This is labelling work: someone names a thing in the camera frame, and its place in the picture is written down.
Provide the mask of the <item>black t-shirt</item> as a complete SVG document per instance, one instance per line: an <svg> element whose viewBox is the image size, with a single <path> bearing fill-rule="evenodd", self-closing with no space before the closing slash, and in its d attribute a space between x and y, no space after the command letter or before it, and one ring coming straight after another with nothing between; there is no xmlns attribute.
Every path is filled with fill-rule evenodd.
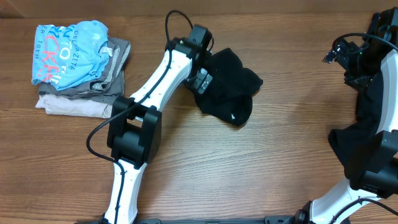
<svg viewBox="0 0 398 224"><path fill-rule="evenodd" d="M243 67L240 58L226 48L212 55L204 69L213 77L204 93L194 94L203 114L215 116L234 126L242 126L252 112L252 97L263 80Z"/></svg>

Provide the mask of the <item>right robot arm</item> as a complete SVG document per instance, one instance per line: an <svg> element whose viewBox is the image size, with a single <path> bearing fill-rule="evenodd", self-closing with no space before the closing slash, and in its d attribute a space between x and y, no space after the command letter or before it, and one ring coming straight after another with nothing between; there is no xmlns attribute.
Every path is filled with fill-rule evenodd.
<svg viewBox="0 0 398 224"><path fill-rule="evenodd" d="M397 194L397 45L374 35L361 46L340 37L324 58L334 60L346 70L345 83L358 91L357 123L330 134L345 176L278 223L349 223L365 205L381 206L382 198Z"/></svg>

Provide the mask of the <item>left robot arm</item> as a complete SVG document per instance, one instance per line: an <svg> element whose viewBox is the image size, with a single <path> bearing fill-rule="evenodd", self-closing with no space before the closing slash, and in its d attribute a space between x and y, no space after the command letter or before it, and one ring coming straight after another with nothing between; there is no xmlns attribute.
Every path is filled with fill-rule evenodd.
<svg viewBox="0 0 398 224"><path fill-rule="evenodd" d="M179 84L185 82L200 93L208 86L211 76L203 65L213 44L212 37L174 39L148 81L129 98L120 96L113 103L107 145L114 180L101 223L136 221L142 176L160 146L162 111Z"/></svg>

